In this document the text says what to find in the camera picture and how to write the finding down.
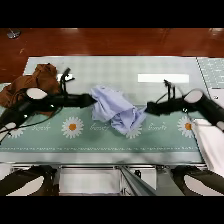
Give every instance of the white cloth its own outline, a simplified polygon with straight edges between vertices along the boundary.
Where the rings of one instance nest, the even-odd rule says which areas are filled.
[[[224,177],[224,133],[204,119],[196,119],[193,131],[208,169]]]

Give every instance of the metal stand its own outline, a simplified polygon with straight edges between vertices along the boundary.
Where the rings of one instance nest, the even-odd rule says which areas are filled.
[[[21,31],[19,29],[11,29],[9,28],[9,32],[7,33],[8,38],[15,39],[20,36]]]

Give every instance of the checkered pattern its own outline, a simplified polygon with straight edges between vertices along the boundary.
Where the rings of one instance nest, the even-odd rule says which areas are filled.
[[[208,88],[224,88],[224,59],[197,58]]]
[[[193,88],[206,91],[194,57],[148,56],[63,56],[31,57],[24,75],[32,74],[37,64],[51,63],[58,73],[69,67],[76,78],[68,83],[69,93],[89,92],[95,85],[105,85],[124,92],[134,105],[157,100],[167,89],[163,83],[138,83],[138,74],[188,74],[190,83],[180,84],[184,92]]]

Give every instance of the white flower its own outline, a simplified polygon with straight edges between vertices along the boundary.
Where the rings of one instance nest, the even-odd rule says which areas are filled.
[[[189,120],[189,118],[182,117],[178,121],[178,130],[182,132],[182,135],[185,137],[191,138],[193,137],[193,131],[192,131],[192,122]]]
[[[84,124],[82,120],[78,117],[69,117],[69,119],[66,119],[66,121],[63,122],[61,131],[64,132],[63,135],[66,135],[66,138],[75,138],[76,136],[82,134],[83,126]]]
[[[126,138],[132,139],[139,136],[141,134],[141,130],[142,130],[142,125],[140,125],[138,128],[133,129],[132,131],[129,131],[126,134]]]
[[[24,130],[26,130],[26,128],[18,128],[18,129],[12,130],[9,132],[11,135],[8,134],[8,138],[17,138],[23,134]]]

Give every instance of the white rectangular label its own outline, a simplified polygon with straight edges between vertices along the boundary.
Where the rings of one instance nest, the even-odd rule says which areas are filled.
[[[189,83],[189,75],[186,74],[138,74],[138,82],[163,83],[164,79],[173,83]]]

